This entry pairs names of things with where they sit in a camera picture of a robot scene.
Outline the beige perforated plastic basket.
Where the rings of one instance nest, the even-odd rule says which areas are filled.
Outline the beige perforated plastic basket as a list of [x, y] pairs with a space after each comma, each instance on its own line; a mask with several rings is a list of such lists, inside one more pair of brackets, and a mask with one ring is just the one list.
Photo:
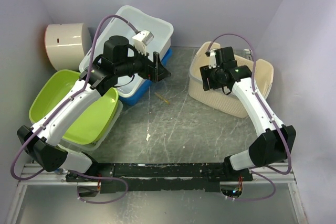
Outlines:
[[[201, 45], [195, 54], [189, 69], [189, 95], [195, 100], [229, 115], [246, 118], [248, 113], [243, 104], [233, 94], [225, 95], [221, 89], [204, 91], [200, 67], [209, 64], [209, 57], [205, 55], [210, 42]], [[258, 59], [256, 61], [255, 80], [264, 98], [267, 98], [274, 79], [274, 68], [271, 63]]]

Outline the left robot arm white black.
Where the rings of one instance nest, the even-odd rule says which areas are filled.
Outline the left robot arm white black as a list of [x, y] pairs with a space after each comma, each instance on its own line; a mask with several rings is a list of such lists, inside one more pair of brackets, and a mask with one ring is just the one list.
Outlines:
[[104, 43], [102, 54], [90, 57], [89, 66], [61, 101], [37, 123], [18, 129], [20, 151], [26, 152], [44, 171], [65, 168], [79, 172], [87, 182], [96, 179], [98, 168], [93, 160], [84, 153], [61, 147], [59, 142], [89, 106], [117, 87], [119, 78], [138, 75], [156, 83], [171, 75], [162, 65], [160, 54], [146, 50], [153, 37], [149, 31], [141, 31], [130, 44], [123, 36], [111, 36]]

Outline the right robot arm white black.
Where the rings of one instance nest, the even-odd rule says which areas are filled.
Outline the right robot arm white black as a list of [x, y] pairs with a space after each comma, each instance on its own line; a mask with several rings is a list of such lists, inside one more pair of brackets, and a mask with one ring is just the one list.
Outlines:
[[257, 139], [246, 151], [225, 159], [223, 176], [230, 181], [240, 176], [242, 169], [270, 166], [287, 160], [287, 171], [291, 171], [291, 150], [296, 138], [292, 125], [286, 126], [272, 111], [261, 95], [254, 69], [238, 65], [232, 47], [206, 51], [209, 64], [200, 67], [203, 89], [228, 90], [244, 106], [250, 117]]

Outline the white cylindrical container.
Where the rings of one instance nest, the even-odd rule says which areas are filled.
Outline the white cylindrical container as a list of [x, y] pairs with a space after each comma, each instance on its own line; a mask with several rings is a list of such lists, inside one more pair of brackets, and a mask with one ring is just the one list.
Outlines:
[[92, 46], [84, 23], [50, 24], [45, 30], [46, 54], [55, 70], [79, 70], [79, 64]]

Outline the small yellow stick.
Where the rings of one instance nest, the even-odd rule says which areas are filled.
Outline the small yellow stick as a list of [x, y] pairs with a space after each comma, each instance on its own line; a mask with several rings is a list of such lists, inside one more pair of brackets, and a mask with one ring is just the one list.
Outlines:
[[166, 104], [170, 104], [170, 102], [164, 98], [162, 95], [158, 94], [157, 92], [154, 93], [160, 100], [162, 100], [163, 102], [165, 102]]

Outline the blue plastic tray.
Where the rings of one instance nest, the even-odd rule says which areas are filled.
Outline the blue plastic tray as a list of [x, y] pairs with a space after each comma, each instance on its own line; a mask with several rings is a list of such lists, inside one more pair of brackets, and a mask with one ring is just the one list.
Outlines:
[[[169, 48], [166, 54], [164, 55], [163, 59], [161, 60], [161, 63], [163, 66], [166, 66], [167, 62], [170, 60], [170, 58], [173, 55], [173, 49]], [[143, 84], [140, 85], [140, 87], [136, 90], [134, 95], [130, 96], [129, 98], [124, 98], [122, 96], [119, 96], [119, 100], [121, 100], [122, 103], [133, 106], [138, 103], [138, 101], [142, 98], [142, 96], [148, 91], [150, 86], [153, 83], [149, 80], [145, 80]]]

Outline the white plastic tub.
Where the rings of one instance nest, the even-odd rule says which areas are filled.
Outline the white plastic tub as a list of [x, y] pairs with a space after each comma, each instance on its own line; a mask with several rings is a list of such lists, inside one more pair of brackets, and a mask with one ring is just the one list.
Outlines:
[[[146, 45], [146, 51], [149, 53], [149, 59], [153, 59], [153, 52], [160, 54], [160, 59], [163, 59], [171, 46], [171, 36], [173, 35], [173, 25], [162, 19], [152, 17], [143, 11], [124, 5], [116, 12], [118, 16], [123, 17], [131, 23], [137, 30], [147, 30], [152, 33], [154, 38]], [[129, 44], [134, 44], [132, 37], [135, 32], [126, 22], [118, 18], [110, 18], [102, 25], [99, 36], [96, 41], [94, 57], [103, 53], [104, 43], [113, 35], [120, 35], [129, 40]], [[144, 87], [146, 81], [137, 74], [134, 79], [125, 76], [118, 79], [119, 96], [125, 99], [134, 98], [136, 93]]]

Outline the green plastic basin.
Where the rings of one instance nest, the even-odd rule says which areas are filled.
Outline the green plastic basin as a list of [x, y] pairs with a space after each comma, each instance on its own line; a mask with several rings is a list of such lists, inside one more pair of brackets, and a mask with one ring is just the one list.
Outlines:
[[[32, 123], [45, 117], [71, 90], [80, 73], [72, 70], [57, 71], [40, 90], [29, 110]], [[66, 131], [63, 140], [79, 145], [92, 144], [106, 132], [118, 107], [119, 94], [110, 88], [98, 101], [88, 107]]]

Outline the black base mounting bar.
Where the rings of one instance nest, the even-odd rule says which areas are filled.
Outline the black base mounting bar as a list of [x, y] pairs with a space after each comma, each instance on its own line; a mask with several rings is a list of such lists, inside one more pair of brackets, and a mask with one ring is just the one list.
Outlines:
[[216, 193], [221, 191], [221, 185], [225, 183], [235, 184], [240, 178], [247, 182], [253, 179], [248, 169], [236, 171], [226, 163], [94, 163], [85, 175], [82, 177], [69, 172], [66, 181], [100, 182], [103, 194], [125, 190], [123, 182], [104, 181], [103, 177], [124, 180], [128, 184], [128, 191], [203, 190]]

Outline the aluminium rail frame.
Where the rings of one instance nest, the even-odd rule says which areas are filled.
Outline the aluminium rail frame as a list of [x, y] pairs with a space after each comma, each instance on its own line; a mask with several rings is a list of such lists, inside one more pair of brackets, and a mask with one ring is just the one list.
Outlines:
[[96, 182], [68, 182], [65, 173], [38, 170], [24, 166], [22, 174], [33, 178], [17, 185], [6, 223], [307, 223], [293, 173], [256, 169], [240, 201], [202, 190], [161, 190], [98, 194], [82, 202], [77, 188], [96, 193]]

